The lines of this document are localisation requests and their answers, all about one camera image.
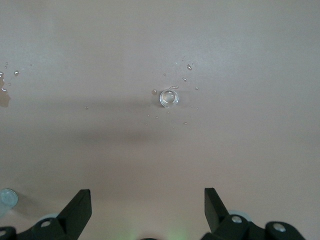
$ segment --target transparent bottle cap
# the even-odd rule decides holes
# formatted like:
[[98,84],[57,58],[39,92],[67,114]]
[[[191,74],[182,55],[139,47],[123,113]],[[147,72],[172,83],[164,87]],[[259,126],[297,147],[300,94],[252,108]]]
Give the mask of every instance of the transparent bottle cap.
[[13,208],[18,203],[18,195],[11,189],[0,190],[0,200],[4,205]]
[[166,89],[160,94],[160,103],[165,108],[170,108],[177,105],[178,101],[178,93],[172,89]]

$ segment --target table surface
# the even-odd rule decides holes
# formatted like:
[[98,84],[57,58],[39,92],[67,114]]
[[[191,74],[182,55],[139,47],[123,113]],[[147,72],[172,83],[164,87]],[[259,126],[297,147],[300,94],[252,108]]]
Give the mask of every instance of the table surface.
[[90,189],[80,240],[198,240],[214,187],[319,239],[319,1],[3,0],[0,23],[0,226]]

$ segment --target black plastic bracket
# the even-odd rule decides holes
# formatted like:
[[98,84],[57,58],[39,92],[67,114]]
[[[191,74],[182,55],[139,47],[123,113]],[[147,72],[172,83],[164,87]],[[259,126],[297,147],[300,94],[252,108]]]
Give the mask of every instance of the black plastic bracket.
[[91,214],[90,190],[83,189],[56,218],[43,219],[19,234],[14,227],[0,227],[0,240],[77,240]]
[[214,188],[204,190],[204,213],[211,233],[201,240],[305,240],[288,223],[271,221],[263,229],[242,216],[230,215]]

